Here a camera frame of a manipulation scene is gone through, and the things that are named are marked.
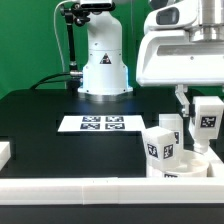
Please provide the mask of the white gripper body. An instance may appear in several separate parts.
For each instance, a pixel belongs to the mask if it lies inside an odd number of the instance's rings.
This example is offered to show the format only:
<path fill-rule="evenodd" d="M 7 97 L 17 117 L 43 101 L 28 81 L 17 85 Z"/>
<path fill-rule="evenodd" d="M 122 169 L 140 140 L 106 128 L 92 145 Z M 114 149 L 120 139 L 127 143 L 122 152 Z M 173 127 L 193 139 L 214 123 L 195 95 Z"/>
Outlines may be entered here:
<path fill-rule="evenodd" d="M 192 43 L 184 30 L 149 31 L 140 44 L 136 81 L 141 86 L 223 85 L 224 43 Z"/>

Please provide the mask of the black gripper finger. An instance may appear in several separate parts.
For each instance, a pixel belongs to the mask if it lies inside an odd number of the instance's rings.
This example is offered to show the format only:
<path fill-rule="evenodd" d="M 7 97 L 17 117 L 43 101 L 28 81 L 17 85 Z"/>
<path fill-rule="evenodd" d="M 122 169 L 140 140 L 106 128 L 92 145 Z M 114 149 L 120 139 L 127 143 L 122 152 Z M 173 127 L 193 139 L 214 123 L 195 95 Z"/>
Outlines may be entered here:
<path fill-rule="evenodd" d="M 175 87 L 175 95 L 182 105 L 182 114 L 184 117 L 189 116 L 189 105 L 190 102 L 188 101 L 188 98 L 186 97 L 186 93 L 188 92 L 188 87 L 183 84 L 178 84 Z"/>

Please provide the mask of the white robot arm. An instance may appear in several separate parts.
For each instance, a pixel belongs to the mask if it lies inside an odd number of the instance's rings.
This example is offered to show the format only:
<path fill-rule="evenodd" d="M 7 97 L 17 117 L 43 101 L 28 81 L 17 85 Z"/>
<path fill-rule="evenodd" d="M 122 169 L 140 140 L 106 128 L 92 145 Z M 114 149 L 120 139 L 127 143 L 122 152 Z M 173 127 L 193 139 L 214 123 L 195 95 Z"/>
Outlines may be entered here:
<path fill-rule="evenodd" d="M 88 28 L 89 60 L 84 89 L 114 94 L 126 83 L 109 79 L 121 70 L 121 36 L 103 13 L 92 15 Z M 190 114 L 184 91 L 189 86 L 224 84 L 224 0 L 182 0 L 148 14 L 140 43 L 136 81 L 141 86 L 176 87 L 176 95 Z"/>

